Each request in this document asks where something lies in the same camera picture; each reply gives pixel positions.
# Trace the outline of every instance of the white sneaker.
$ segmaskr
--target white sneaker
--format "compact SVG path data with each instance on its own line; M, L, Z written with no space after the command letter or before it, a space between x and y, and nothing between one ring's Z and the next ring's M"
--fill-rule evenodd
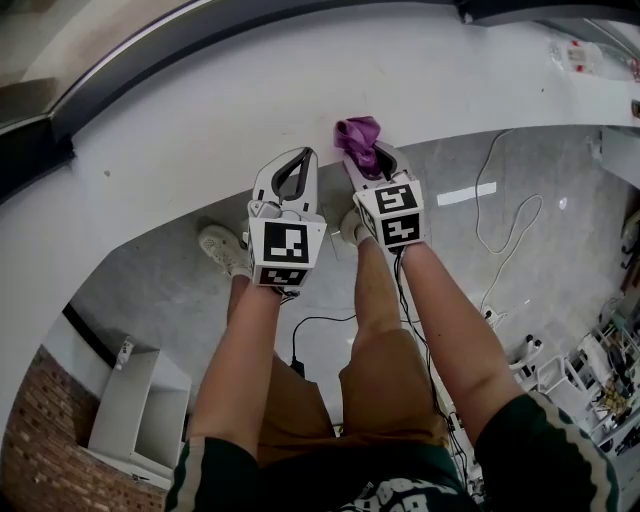
M349 210L342 218L340 222L340 234L345 242L354 247L358 247L358 244L362 242L362 240L371 236L371 233L362 223L362 219L360 219L360 215L355 208Z
M245 275L249 271L249 253L240 246L240 240L227 228L212 224L198 235L200 247L228 276Z

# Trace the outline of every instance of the floor marking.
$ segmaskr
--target floor marking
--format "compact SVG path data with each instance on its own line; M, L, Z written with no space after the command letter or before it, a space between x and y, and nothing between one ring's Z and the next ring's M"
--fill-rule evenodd
M487 196L489 194L496 193L496 182L484 183L478 185L478 197ZM438 194L438 206L446 206L448 204L460 203L467 199L473 199L476 197L476 188L468 187L460 190L454 190L453 192L447 192L445 194Z

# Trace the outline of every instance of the red brick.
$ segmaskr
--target red brick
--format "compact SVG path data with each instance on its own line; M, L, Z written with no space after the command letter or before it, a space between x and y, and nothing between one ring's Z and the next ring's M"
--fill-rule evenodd
M163 491L133 482L77 445L89 439L98 405L38 350L3 439L0 488L16 511L160 510Z

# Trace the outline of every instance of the gray floor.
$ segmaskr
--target gray floor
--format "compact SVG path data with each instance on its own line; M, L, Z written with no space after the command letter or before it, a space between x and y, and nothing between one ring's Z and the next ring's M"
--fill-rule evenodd
M423 185L428 242L476 304L504 256L489 254L477 240L473 200L438 206L436 196L474 185L493 135L403 149ZM480 229L494 249L506 241L524 199L538 193L545 201L540 218L488 299L496 311L508 313L498 329L508 352L528 333L561 349L577 344L619 287L619 233L630 187L592 160L588 141L596 136L590 127L516 130L498 143L485 172L482 183L495 181L497 192L480 199ZM116 249L72 304L114 351L123 333L162 348L192 376L195 392L224 330L229 291L229 281L198 248L196 233L211 221L239 232L248 198L248 193L228 198ZM559 207L562 198L564 210ZM301 319L353 314L356 251L336 233L350 208L351 191L339 165L321 169L320 202L329 229L302 295L283 308L276 349L285 361L290 360L291 334ZM516 235L536 209L535 202L527 205ZM355 330L354 321L312 320L298 334L298 355L307 377L319 383L334 421L342 417L337 375L349 360Z

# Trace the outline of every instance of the purple fabric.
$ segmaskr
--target purple fabric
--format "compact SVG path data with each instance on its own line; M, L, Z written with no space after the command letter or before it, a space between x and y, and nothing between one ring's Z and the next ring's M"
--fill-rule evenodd
M344 149L366 176L378 176L378 160L373 143L380 134L380 125L371 117L351 117L338 121L333 129L333 145Z

